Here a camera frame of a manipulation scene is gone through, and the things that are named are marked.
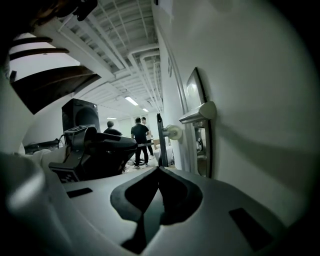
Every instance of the ceiling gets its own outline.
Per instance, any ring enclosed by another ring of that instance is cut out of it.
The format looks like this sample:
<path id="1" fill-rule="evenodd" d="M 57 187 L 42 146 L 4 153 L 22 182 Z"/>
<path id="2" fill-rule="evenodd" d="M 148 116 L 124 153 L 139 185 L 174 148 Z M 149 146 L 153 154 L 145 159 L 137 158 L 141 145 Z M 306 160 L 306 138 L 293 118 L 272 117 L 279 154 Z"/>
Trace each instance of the ceiling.
<path id="1" fill-rule="evenodd" d="M 160 56 L 145 58 L 147 73 L 140 55 L 150 50 L 133 54 L 140 72 L 128 59 L 131 51 L 158 42 L 151 5 L 150 0 L 100 0 L 84 21 L 79 22 L 74 15 L 53 21 L 54 32 L 59 35 L 55 36 L 49 29 L 41 31 L 42 35 L 47 32 L 53 38 L 54 46 L 70 50 L 73 58 L 101 76 L 75 95 L 98 105 L 101 123 L 107 122 L 107 117 L 124 119 L 141 115 L 145 113 L 143 108 L 150 112 L 162 110 Z M 62 39 L 58 42 L 61 35 L 69 42 Z M 70 42 L 85 54 L 74 53 L 76 49 Z M 128 102 L 125 99 L 128 96 L 138 106 Z"/>

